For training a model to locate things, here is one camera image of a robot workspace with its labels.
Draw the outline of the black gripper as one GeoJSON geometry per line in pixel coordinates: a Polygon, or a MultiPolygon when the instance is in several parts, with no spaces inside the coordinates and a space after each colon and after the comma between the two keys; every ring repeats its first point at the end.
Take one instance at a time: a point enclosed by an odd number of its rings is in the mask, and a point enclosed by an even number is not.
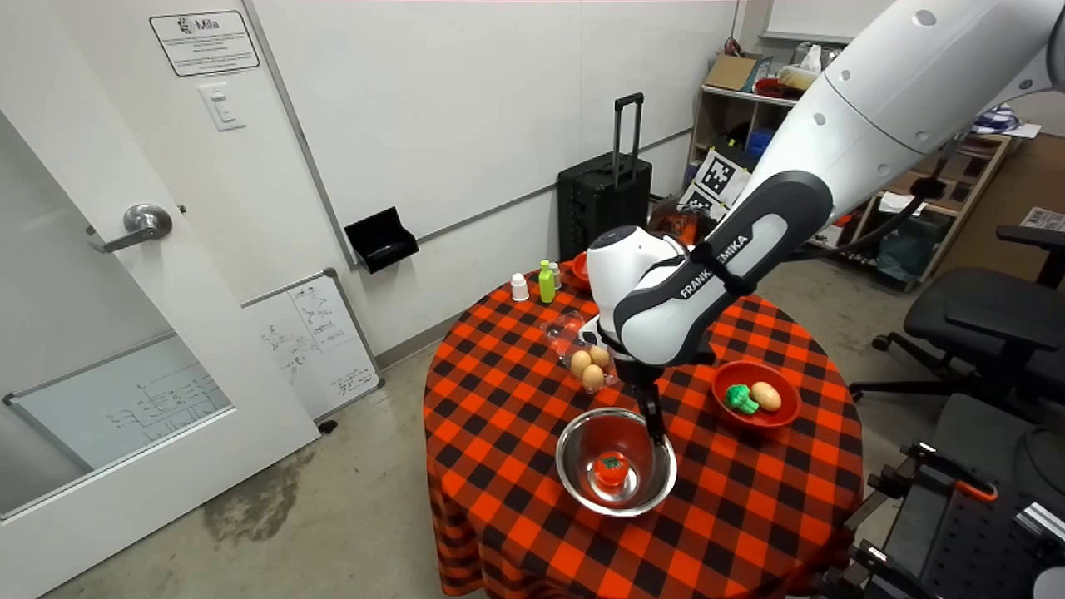
{"type": "Polygon", "coordinates": [[[619,368],[622,384],[634,390],[634,398],[639,401],[643,412],[645,412],[645,429],[649,440],[666,446],[666,419],[663,419],[663,404],[658,404],[658,368],[645,368],[645,362],[622,362],[619,368]]]}

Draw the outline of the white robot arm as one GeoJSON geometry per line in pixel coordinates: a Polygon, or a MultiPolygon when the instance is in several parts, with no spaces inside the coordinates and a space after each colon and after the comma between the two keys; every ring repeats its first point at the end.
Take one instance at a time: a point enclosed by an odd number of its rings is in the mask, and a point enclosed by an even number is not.
{"type": "Polygon", "coordinates": [[[1065,0],[893,0],[796,101],[726,218],[694,247],[616,228],[585,249],[596,318],[652,435],[655,379],[831,218],[994,105],[1062,85],[1065,0]]]}

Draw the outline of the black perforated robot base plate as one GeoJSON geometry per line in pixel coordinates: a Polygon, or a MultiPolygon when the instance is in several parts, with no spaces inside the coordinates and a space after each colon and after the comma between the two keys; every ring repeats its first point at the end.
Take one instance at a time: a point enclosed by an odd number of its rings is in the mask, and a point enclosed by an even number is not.
{"type": "Polygon", "coordinates": [[[930,440],[998,485],[994,502],[957,488],[910,456],[876,476],[845,523],[883,500],[900,516],[883,544],[860,538],[830,599],[1065,599],[1065,435],[970,398],[952,398],[930,440]]]}

